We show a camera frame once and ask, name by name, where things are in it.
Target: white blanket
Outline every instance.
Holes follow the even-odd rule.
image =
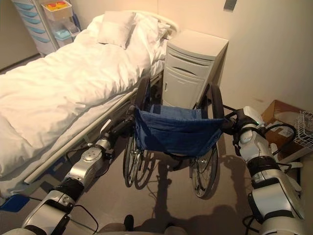
[[[138,20],[126,50],[96,43],[101,20],[74,43],[0,76],[0,177],[51,147],[90,107],[131,88],[157,59],[156,19]]]

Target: beige wall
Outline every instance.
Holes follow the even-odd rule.
[[[313,111],[313,1],[71,1],[82,26],[106,10],[157,12],[188,28],[229,39],[220,84],[224,103],[262,112],[274,99]]]
[[[0,69],[37,53],[13,3],[0,0]]]

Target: white wire rack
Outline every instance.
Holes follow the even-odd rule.
[[[295,142],[313,150],[313,113],[303,111],[295,122],[297,137]]]

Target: white cabinet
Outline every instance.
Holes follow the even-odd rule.
[[[186,30],[167,44],[163,105],[192,109],[212,81],[228,40]]]

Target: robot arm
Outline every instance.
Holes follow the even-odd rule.
[[[83,194],[102,168],[107,157],[107,150],[111,149],[117,138],[134,124],[133,115],[118,123],[111,131],[105,132],[110,120],[101,129],[96,144],[87,149],[81,159],[71,168],[60,185],[55,187],[28,215],[22,229],[12,230],[5,234],[22,235],[58,235],[62,234],[69,222],[69,213],[79,197]]]
[[[254,190],[248,201],[254,217],[262,224],[259,234],[306,234],[299,197],[262,134],[262,117],[252,108],[244,107],[226,118],[224,131],[233,135],[236,153],[242,156],[252,177]]]

